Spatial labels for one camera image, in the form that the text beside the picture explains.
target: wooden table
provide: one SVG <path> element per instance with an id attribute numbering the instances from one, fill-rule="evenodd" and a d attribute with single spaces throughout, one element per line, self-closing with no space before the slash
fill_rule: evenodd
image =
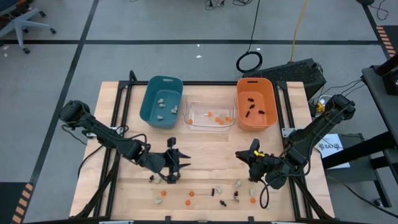
<path id="1" fill-rule="evenodd" d="M 103 82 L 95 110 L 95 117 L 106 125 L 110 125 L 117 82 Z M 118 183 L 113 203 L 112 220 L 164 220 L 170 215 L 172 220 L 209 220 L 209 221 L 247 221 L 253 216 L 255 221 L 293 221 L 292 200 L 290 198 L 289 184 L 281 189 L 269 188 L 270 204 L 263 210 L 259 206 L 259 194 L 263 188 L 262 183 L 249 182 L 249 167 L 235 158 L 234 152 L 249 149 L 254 138 L 260 140 L 261 150 L 265 153 L 279 154 L 282 150 L 282 141 L 278 122 L 264 131 L 248 132 L 239 128 L 238 123 L 228 132 L 208 132 L 189 130 L 183 120 L 185 97 L 188 95 L 236 95 L 235 86 L 184 86 L 181 111 L 178 121 L 173 129 L 155 129 L 139 117 L 139 110 L 144 97 L 146 86 L 133 86 L 127 125 L 130 130 L 125 136 L 145 133 L 148 142 L 152 145 L 152 152 L 164 152 L 167 148 L 166 140 L 170 137 L 177 138 L 178 148 L 191 159 L 182 159 L 181 163 L 190 162 L 191 165 L 181 170 L 181 178 L 177 184 L 168 185 L 164 181 L 160 184 L 149 183 L 151 171 L 135 166 L 126 159 L 121 159 Z M 302 83 L 288 83 L 288 92 L 292 106 L 295 125 L 303 128 L 311 122 L 307 99 Z M 281 105 L 285 114 L 285 103 L 281 95 Z M 99 146 L 95 140 L 88 140 L 85 156 Z M 104 158 L 104 149 L 95 154 L 83 166 L 77 183 L 70 215 L 76 215 L 90 200 L 98 188 L 101 167 Z M 313 153 L 311 158 L 312 169 L 307 176 L 309 191 L 325 211 L 334 216 L 330 200 L 325 173 L 319 153 Z M 234 184 L 240 180 L 243 184 L 238 189 L 238 200 L 233 199 L 236 190 Z M 211 189 L 219 186 L 222 194 L 215 193 L 211 196 Z M 256 190 L 255 204 L 250 203 L 249 189 Z M 167 191 L 166 197 L 161 197 L 160 192 Z M 190 197 L 189 192 L 194 191 L 195 196 Z M 161 198 L 163 203 L 156 205 L 154 200 Z M 301 216 L 305 216 L 301 194 Z M 186 200 L 191 201 L 190 206 L 185 205 Z M 220 205 L 224 200 L 227 207 Z M 101 207 L 101 214 L 105 211 L 105 202 Z"/>

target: orange bin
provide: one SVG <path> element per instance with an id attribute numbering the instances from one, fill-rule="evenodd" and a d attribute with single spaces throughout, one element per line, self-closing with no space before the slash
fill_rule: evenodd
<path id="1" fill-rule="evenodd" d="M 238 81 L 239 126 L 246 131 L 260 131 L 278 120 L 274 87 L 266 78 L 242 78 Z"/>

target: office chair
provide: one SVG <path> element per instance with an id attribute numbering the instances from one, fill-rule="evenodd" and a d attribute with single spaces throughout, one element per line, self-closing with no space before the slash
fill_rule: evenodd
<path id="1" fill-rule="evenodd" d="M 18 2 L 19 2 L 18 0 L 0 0 L 0 16 L 6 16 L 6 18 L 9 20 L 9 23 L 0 30 L 0 37 L 8 34 L 10 31 L 15 29 L 15 32 L 17 33 L 19 46 L 23 49 L 23 51 L 26 54 L 29 54 L 30 50 L 24 47 L 24 39 L 22 36 L 22 31 L 28 33 L 26 27 L 47 27 L 50 28 L 52 34 L 56 34 L 57 31 L 55 31 L 55 29 L 50 27 L 50 25 L 48 24 L 28 21 L 28 19 L 30 19 L 32 16 L 38 13 L 42 17 L 45 17 L 45 13 L 37 8 L 30 10 L 20 16 L 17 17 L 13 16 L 11 12 L 17 8 Z"/>

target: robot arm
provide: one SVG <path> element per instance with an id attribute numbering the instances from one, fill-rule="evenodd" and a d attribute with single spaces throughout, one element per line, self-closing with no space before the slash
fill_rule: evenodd
<path id="1" fill-rule="evenodd" d="M 180 158 L 190 158 L 178 149 L 174 149 L 175 138 L 167 140 L 167 147 L 165 153 L 151 153 L 149 152 L 150 144 L 142 142 L 138 139 L 123 138 L 115 130 L 108 128 L 103 123 L 100 123 L 90 114 L 88 105 L 75 100 L 69 101 L 61 110 L 59 119 L 63 121 L 68 128 L 74 130 L 78 127 L 83 127 L 83 132 L 92 132 L 97 135 L 97 140 L 103 146 L 108 148 L 116 148 L 118 152 L 126 159 L 135 165 L 145 167 L 152 172 L 159 174 L 165 179 L 168 184 L 174 184 L 180 177 L 179 169 L 189 164 L 180 164 Z M 169 175 L 165 177 L 160 172 L 163 167 L 169 168 Z"/>
<path id="2" fill-rule="evenodd" d="M 273 188 L 281 188 L 288 176 L 298 176 L 308 164 L 314 145 L 343 120 L 354 115 L 354 102 L 343 95 L 333 96 L 325 106 L 325 112 L 307 127 L 291 132 L 285 141 L 287 147 L 276 157 L 259 152 L 259 140 L 255 139 L 249 150 L 235 152 L 238 159 L 249 165 L 250 180 L 257 182 L 266 175 L 266 182 Z"/>

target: small toy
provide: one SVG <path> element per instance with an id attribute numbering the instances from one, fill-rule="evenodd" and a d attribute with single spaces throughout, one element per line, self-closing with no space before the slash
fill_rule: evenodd
<path id="1" fill-rule="evenodd" d="M 162 178 L 156 177 L 155 179 L 155 184 L 159 184 L 162 181 Z"/>
<path id="2" fill-rule="evenodd" d="M 216 187 L 216 190 L 219 194 L 223 193 L 223 189 L 221 189 L 221 187 Z"/>
<path id="3" fill-rule="evenodd" d="M 254 188 L 250 188 L 250 190 L 249 190 L 249 194 L 250 194 L 250 196 L 251 196 L 251 197 L 253 197 L 253 196 L 254 196 L 254 193 L 255 193 L 255 190 L 254 190 Z"/>
<path id="4" fill-rule="evenodd" d="M 238 188 L 240 186 L 242 186 L 242 182 L 240 180 L 236 181 L 235 187 Z"/>
<path id="5" fill-rule="evenodd" d="M 160 205 L 162 202 L 163 202 L 163 201 L 162 201 L 161 199 L 156 199 L 156 200 L 155 200 L 155 204 L 156 204 L 156 205 Z"/>
<path id="6" fill-rule="evenodd" d="M 225 204 L 225 202 L 223 200 L 220 200 L 220 204 L 224 205 L 224 207 L 226 207 L 226 204 Z"/>

